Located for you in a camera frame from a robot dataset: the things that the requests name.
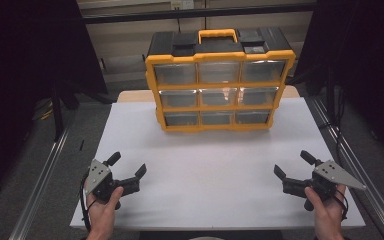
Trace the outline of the black stand post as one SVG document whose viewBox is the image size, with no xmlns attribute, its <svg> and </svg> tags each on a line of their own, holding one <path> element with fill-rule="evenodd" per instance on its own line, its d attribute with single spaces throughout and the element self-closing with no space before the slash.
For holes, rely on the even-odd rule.
<svg viewBox="0 0 384 240">
<path fill-rule="evenodd" d="M 54 123 L 55 123 L 54 141 L 58 142 L 64 131 L 64 123 L 63 123 L 63 118 L 61 113 L 60 97 L 58 94 L 58 87 L 56 83 L 54 83 L 52 87 L 51 100 L 52 100 L 52 108 L 53 108 Z"/>
</svg>

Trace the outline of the yellow black organizer cabinet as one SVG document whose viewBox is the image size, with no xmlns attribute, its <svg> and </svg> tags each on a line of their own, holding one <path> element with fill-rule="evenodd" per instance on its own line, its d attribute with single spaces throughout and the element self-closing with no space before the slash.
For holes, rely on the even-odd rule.
<svg viewBox="0 0 384 240">
<path fill-rule="evenodd" d="M 191 33 L 157 32 L 153 35 L 145 57 L 146 79 L 156 104 L 156 118 L 167 132 L 198 132 L 205 129 L 168 129 L 161 124 L 154 67 L 158 64 L 199 63 L 214 61 L 284 60 L 286 68 L 276 109 L 268 127 L 246 128 L 236 131 L 268 129 L 273 125 L 274 114 L 285 90 L 286 77 L 296 55 L 282 31 L 277 27 L 257 29 L 199 30 Z"/>
</svg>

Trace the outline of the set of clear plastic drawers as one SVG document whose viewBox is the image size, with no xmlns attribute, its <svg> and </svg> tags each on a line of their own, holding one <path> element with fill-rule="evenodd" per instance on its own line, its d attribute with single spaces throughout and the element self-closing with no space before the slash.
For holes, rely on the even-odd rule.
<svg viewBox="0 0 384 240">
<path fill-rule="evenodd" d="M 176 130 L 268 127 L 285 68 L 284 60 L 158 64 L 157 116 Z"/>
</svg>

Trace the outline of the person's right hand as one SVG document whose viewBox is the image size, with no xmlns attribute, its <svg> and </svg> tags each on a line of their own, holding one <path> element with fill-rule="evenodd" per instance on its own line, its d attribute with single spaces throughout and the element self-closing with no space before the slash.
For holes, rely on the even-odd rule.
<svg viewBox="0 0 384 240">
<path fill-rule="evenodd" d="M 318 240 L 345 240 L 341 228 L 343 208 L 339 204 L 343 202 L 345 191 L 344 185 L 338 185 L 335 192 L 338 200 L 323 202 L 312 188 L 305 188 L 307 199 L 314 206 L 314 228 Z"/>
</svg>

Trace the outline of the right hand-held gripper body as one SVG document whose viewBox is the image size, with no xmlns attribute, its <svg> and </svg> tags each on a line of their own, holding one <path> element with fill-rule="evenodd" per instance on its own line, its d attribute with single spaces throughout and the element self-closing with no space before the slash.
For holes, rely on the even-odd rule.
<svg viewBox="0 0 384 240">
<path fill-rule="evenodd" d="M 335 195 L 339 184 L 359 190 L 366 189 L 365 184 L 361 183 L 333 160 L 326 162 L 315 160 L 311 162 L 311 165 L 314 166 L 314 169 L 309 179 L 292 179 L 282 173 L 283 192 L 305 198 L 304 189 L 312 187 L 322 200 L 327 200 Z"/>
</svg>

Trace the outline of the person's left hand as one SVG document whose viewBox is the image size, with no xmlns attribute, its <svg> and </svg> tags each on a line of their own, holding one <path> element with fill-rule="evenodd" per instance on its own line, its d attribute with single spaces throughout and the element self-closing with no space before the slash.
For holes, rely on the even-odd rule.
<svg viewBox="0 0 384 240">
<path fill-rule="evenodd" d="M 111 238 L 115 222 L 115 208 L 123 192 L 122 187 L 116 188 L 107 203 L 99 202 L 93 194 L 87 196 L 91 231 L 86 240 L 109 240 Z"/>
</svg>

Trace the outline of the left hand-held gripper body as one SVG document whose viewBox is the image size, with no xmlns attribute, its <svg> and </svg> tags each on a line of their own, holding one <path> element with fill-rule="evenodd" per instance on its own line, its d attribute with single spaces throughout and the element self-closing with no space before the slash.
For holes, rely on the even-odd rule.
<svg viewBox="0 0 384 240">
<path fill-rule="evenodd" d="M 89 178 L 87 181 L 86 194 L 93 194 L 101 201 L 108 201 L 113 191 L 122 187 L 123 196 L 140 191 L 141 169 L 138 169 L 133 177 L 117 180 L 113 178 L 110 167 L 116 163 L 116 160 L 100 162 L 94 159 L 89 169 Z"/>
</svg>

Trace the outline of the white wall socket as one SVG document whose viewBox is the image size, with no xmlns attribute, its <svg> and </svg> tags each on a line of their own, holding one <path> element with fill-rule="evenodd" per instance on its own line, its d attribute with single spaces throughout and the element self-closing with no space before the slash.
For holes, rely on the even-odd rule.
<svg viewBox="0 0 384 240">
<path fill-rule="evenodd" d="M 171 0 L 170 1 L 172 10 L 190 10 L 194 9 L 193 0 Z"/>
</svg>

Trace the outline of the black curtain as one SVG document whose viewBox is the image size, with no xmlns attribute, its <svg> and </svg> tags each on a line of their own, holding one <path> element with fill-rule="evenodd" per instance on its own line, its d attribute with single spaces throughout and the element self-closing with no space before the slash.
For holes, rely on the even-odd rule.
<svg viewBox="0 0 384 240">
<path fill-rule="evenodd" d="M 77 0 L 0 0 L 0 180 L 13 165 L 36 103 L 107 87 Z"/>
<path fill-rule="evenodd" d="M 338 83 L 384 142 L 384 0 L 316 0 L 295 75 Z"/>
</svg>

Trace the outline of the black horizontal bar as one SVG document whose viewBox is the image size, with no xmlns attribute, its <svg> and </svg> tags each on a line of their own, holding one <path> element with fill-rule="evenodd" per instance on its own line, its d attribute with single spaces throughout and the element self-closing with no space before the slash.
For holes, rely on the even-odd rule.
<svg viewBox="0 0 384 240">
<path fill-rule="evenodd" d="M 316 8 L 316 6 L 317 6 L 316 3 L 298 3 L 298 4 L 253 6 L 253 7 L 209 8 L 209 9 L 169 10 L 169 11 L 129 13 L 129 14 L 87 15 L 82 18 L 82 22 L 85 24 L 104 24 L 104 23 L 187 19 L 187 18 L 201 18 L 201 17 L 308 12 L 308 11 L 313 11 Z"/>
</svg>

